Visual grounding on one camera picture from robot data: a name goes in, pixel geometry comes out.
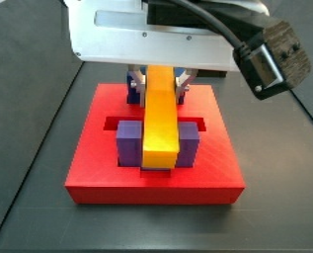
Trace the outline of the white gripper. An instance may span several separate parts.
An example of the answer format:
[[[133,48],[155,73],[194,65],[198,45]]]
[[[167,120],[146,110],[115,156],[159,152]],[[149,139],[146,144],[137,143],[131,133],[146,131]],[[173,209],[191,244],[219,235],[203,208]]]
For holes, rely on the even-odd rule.
[[[175,102],[198,70],[235,71],[233,48],[225,38],[205,29],[150,25],[143,0],[63,0],[68,14],[71,49],[83,61],[125,63],[146,104],[146,75],[141,65],[174,69]]]

